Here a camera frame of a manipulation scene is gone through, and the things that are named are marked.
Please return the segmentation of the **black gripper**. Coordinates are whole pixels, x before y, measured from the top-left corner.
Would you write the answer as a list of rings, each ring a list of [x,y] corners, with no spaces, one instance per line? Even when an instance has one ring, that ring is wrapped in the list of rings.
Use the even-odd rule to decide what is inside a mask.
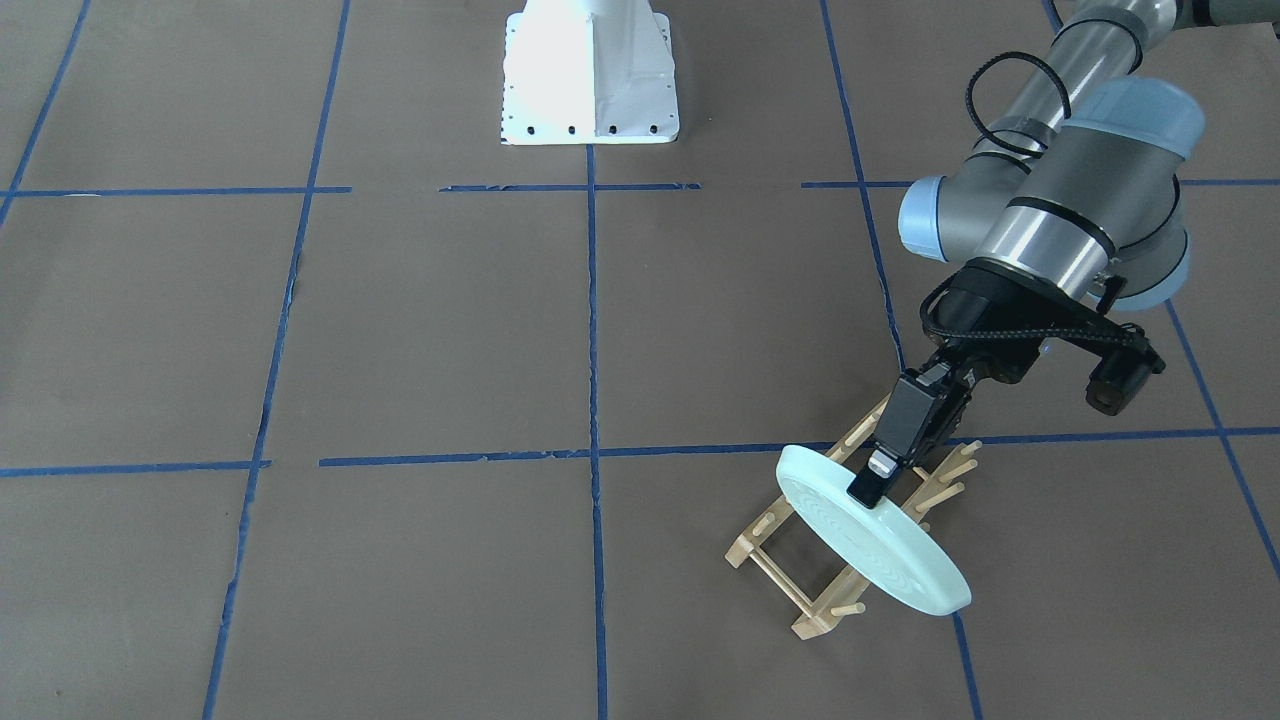
[[[1051,323],[1048,287],[1024,270],[975,259],[925,296],[918,314],[937,350],[896,380],[872,454],[847,489],[854,500],[874,507],[901,470],[950,437],[979,380],[1021,380],[1039,356],[1043,336],[1033,332]]]

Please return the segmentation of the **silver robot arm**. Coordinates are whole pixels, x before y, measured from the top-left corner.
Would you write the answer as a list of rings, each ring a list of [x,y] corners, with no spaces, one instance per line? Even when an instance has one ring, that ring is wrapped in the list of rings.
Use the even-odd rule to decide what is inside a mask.
[[[873,509],[947,439],[982,380],[1016,384],[1048,338],[1097,357],[1085,401],[1120,414],[1164,359],[1135,324],[1108,318],[1162,304],[1184,284],[1190,236],[1178,169],[1204,132],[1185,91],[1139,76],[1189,28],[1277,23],[1275,1],[1082,1],[1047,58],[1007,53],[1038,76],[979,132],[954,176],[914,182],[902,246],[957,269],[920,304],[934,352],[888,395],[872,451],[847,486]]]

